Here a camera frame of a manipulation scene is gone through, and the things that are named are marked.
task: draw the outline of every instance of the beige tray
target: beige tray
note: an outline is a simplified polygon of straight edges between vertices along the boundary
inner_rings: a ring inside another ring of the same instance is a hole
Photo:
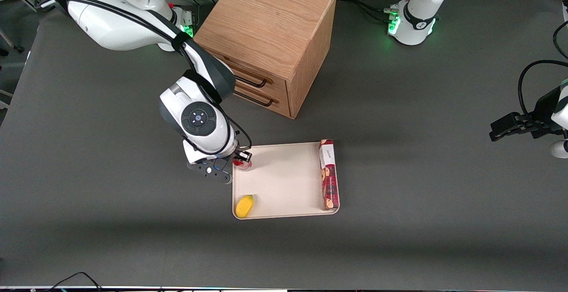
[[[253,146],[252,168],[233,167],[233,215],[239,200],[251,194],[254,206],[248,219],[330,215],[323,209],[320,142]]]

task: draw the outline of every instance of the wooden cabinet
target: wooden cabinet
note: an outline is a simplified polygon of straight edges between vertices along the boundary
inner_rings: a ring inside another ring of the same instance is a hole
[[[235,94],[296,118],[329,51],[335,0],[219,0],[193,39],[237,78]]]

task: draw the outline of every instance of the drawer handle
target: drawer handle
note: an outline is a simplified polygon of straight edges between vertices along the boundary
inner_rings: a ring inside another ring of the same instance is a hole
[[[266,79],[262,80],[261,83],[254,83],[254,82],[252,82],[252,81],[250,81],[250,80],[246,80],[245,78],[241,78],[241,77],[239,77],[239,76],[237,76],[237,75],[235,76],[235,78],[237,78],[238,80],[241,80],[241,81],[244,82],[244,83],[250,84],[250,86],[257,87],[257,88],[262,88],[262,87],[264,87],[264,85],[266,84]]]
[[[270,101],[268,101],[267,103],[264,103],[264,102],[262,102],[262,101],[258,101],[258,100],[256,100],[255,98],[252,98],[252,97],[250,97],[250,96],[247,96],[246,94],[243,94],[243,93],[238,92],[238,91],[235,91],[235,94],[236,94],[237,96],[241,96],[241,97],[243,97],[243,98],[245,98],[245,99],[247,99],[247,100],[250,100],[250,101],[252,101],[252,102],[254,102],[254,103],[257,103],[257,104],[259,104],[259,105],[261,105],[261,106],[264,106],[264,107],[269,107],[269,106],[272,104],[272,102],[274,102],[273,99],[270,99]]]

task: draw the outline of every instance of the red cookie box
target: red cookie box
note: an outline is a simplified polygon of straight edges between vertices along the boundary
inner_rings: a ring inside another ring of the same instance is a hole
[[[320,143],[321,163],[321,189],[323,192],[323,209],[337,209],[339,207],[339,191],[337,188],[337,174],[335,174],[335,153],[333,140],[324,139]]]

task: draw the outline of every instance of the yellow lemon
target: yellow lemon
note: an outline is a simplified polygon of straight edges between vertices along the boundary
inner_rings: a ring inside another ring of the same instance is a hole
[[[247,217],[253,205],[254,205],[254,198],[252,197],[252,195],[250,194],[245,195],[239,200],[239,203],[237,203],[237,207],[235,208],[235,214],[240,219],[244,219],[245,217]]]

